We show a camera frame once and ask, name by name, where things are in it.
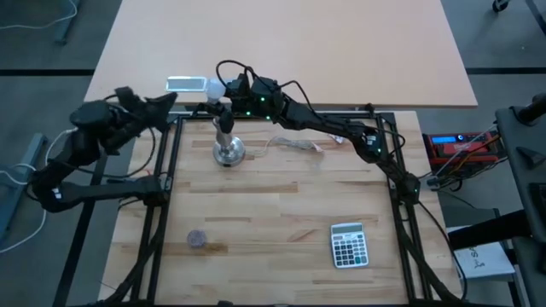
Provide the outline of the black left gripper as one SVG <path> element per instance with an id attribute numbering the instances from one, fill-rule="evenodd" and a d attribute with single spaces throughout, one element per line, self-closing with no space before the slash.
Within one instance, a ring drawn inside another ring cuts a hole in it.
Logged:
<path id="1" fill-rule="evenodd" d="M 138 96 L 125 98 L 125 109 L 130 115 L 125 130 L 129 133 L 140 133 L 146 128 L 155 128 L 165 132 L 170 127 L 169 112 L 177 100 L 176 92 L 169 92 L 155 98 Z"/>

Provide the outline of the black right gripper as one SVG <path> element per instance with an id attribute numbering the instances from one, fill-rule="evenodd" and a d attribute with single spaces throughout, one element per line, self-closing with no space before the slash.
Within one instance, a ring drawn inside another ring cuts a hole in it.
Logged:
<path id="1" fill-rule="evenodd" d="M 253 92 L 247 75 L 239 75 L 235 79 L 225 80 L 224 88 L 224 96 L 231 100 L 233 113 L 241 113 L 246 116 L 257 114 L 255 107 L 257 95 Z M 235 120 L 232 112 L 225 108 L 219 115 L 218 124 L 224 134 L 230 134 L 233 130 Z"/>

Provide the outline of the white light bulb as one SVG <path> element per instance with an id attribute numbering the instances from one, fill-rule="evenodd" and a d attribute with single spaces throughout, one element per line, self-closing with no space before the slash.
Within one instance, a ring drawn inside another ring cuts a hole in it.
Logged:
<path id="1" fill-rule="evenodd" d="M 206 86 L 206 98 L 208 102 L 216 103 L 226 92 L 225 86 L 216 78 L 210 78 Z"/>

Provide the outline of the silver lamp stand black socket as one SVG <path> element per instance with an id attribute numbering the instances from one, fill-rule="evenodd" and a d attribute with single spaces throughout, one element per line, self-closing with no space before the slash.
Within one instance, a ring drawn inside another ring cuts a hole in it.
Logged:
<path id="1" fill-rule="evenodd" d="M 220 102 L 213 104 L 213 106 L 214 119 L 212 123 L 216 128 L 216 142 L 212 149 L 213 157 L 223 167 L 235 167 L 245 158 L 246 149 L 244 143 L 240 138 L 233 136 L 232 132 L 224 134 L 220 130 L 218 118 L 221 112 L 227 107 Z"/>

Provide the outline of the tan desk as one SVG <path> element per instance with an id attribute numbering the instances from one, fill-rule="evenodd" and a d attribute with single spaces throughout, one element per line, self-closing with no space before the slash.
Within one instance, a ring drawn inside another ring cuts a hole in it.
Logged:
<path id="1" fill-rule="evenodd" d="M 123 0 L 86 99 L 242 65 L 316 107 L 477 106 L 440 0 Z"/>

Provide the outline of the grey desk leg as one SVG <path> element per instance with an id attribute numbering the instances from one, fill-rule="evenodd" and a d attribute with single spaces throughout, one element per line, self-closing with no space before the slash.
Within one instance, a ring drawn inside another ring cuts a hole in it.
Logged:
<path id="1" fill-rule="evenodd" d="M 62 17 L 55 26 L 54 43 L 57 45 L 65 45 L 67 43 L 68 34 L 72 28 L 73 22 L 78 15 L 78 10 L 81 0 L 67 0 L 61 5 Z"/>
<path id="2" fill-rule="evenodd" d="M 0 243 L 8 232 L 12 217 L 23 196 L 23 183 L 31 177 L 47 138 L 37 133 L 32 138 L 18 166 L 0 163 Z"/>

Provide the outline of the grey round pad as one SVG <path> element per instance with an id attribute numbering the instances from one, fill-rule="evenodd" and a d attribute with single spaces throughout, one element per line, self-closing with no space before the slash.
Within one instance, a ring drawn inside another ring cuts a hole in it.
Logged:
<path id="1" fill-rule="evenodd" d="M 191 248 L 202 248 L 207 244 L 206 232 L 201 229 L 193 229 L 187 235 L 187 243 Z"/>

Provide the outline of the white desk calculator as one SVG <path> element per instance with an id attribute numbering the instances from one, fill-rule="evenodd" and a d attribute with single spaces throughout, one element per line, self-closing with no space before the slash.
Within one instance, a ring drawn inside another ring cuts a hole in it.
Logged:
<path id="1" fill-rule="evenodd" d="M 330 245 L 336 269 L 357 269 L 369 265 L 366 234 L 362 223 L 332 225 Z"/>

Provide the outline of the red power supply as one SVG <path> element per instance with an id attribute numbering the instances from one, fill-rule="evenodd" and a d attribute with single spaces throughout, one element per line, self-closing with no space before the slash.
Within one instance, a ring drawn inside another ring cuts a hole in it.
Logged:
<path id="1" fill-rule="evenodd" d="M 506 154 L 497 131 L 490 130 L 483 135 L 479 132 L 451 134 L 423 134 L 430 166 L 438 171 L 460 149 L 462 150 L 445 168 L 450 171 L 456 168 L 468 154 L 471 156 L 464 162 L 459 171 L 471 166 L 485 166 L 503 159 Z"/>

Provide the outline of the black padded tube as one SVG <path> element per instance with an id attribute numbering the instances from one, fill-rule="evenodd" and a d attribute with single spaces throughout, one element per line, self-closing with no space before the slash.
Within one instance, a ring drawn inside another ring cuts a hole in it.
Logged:
<path id="1" fill-rule="evenodd" d="M 531 235 L 526 213 L 519 210 L 450 232 L 449 240 L 453 250 L 460 250 Z"/>

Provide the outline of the white printed box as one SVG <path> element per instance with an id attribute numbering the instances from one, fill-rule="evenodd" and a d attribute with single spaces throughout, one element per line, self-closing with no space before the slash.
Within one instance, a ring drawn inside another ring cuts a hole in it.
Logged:
<path id="1" fill-rule="evenodd" d="M 508 259 L 504 245 L 493 242 L 454 250 L 457 268 L 467 279 L 501 278 L 513 275 L 515 268 Z"/>

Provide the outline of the dark grey equipment stand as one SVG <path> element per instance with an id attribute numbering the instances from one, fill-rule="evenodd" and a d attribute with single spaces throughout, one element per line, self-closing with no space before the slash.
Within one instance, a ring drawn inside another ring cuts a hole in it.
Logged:
<path id="1" fill-rule="evenodd" d="M 539 245 L 538 268 L 546 274 L 546 93 L 495 115 L 531 236 Z"/>

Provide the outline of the black aluminium table frame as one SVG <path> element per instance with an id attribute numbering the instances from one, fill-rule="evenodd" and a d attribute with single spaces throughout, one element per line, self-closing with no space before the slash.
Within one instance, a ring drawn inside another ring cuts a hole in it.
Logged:
<path id="1" fill-rule="evenodd" d="M 170 177 L 171 189 L 165 190 L 166 203 L 146 208 L 134 265 L 122 282 L 114 288 L 113 293 L 106 298 L 87 304 L 69 305 L 68 296 L 92 215 L 91 209 L 85 207 L 82 210 L 52 307 L 160 307 L 156 302 L 160 269 L 166 255 L 168 217 L 173 213 L 175 205 L 173 189 L 177 178 L 176 163 L 182 158 L 180 148 L 184 129 L 190 124 L 212 118 L 212 115 L 203 112 L 196 114 L 172 112 L 169 115 L 168 121 L 170 125 L 175 125 L 176 129 L 171 140 L 166 134 L 161 135 L 154 175 Z M 420 205 L 421 201 L 415 205 L 404 204 L 399 200 L 396 187 L 389 178 L 385 180 L 385 188 L 384 195 L 389 198 L 388 208 L 392 214 L 391 222 L 395 232 L 400 273 L 407 298 L 405 303 L 395 304 L 394 307 L 463 305 L 463 298 L 457 297 L 449 290 L 426 260 L 415 213 L 415 206 Z"/>

